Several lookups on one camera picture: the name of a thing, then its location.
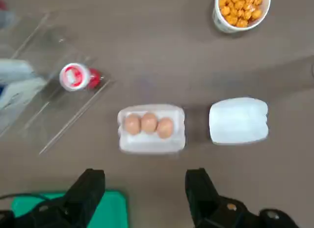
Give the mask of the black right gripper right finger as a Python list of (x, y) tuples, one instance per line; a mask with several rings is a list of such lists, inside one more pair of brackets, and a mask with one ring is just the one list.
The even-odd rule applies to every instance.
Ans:
[(185, 192), (196, 228), (298, 228), (281, 210), (266, 208), (255, 215), (244, 203), (219, 195), (204, 168), (186, 171)]

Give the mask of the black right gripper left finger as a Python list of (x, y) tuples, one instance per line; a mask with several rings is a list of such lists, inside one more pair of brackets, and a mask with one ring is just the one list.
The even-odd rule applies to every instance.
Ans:
[(86, 169), (61, 197), (50, 199), (36, 193), (3, 195), (1, 200), (15, 197), (40, 199), (40, 203), (22, 216), (12, 210), (0, 211), (2, 228), (85, 228), (89, 225), (105, 193), (103, 170)]

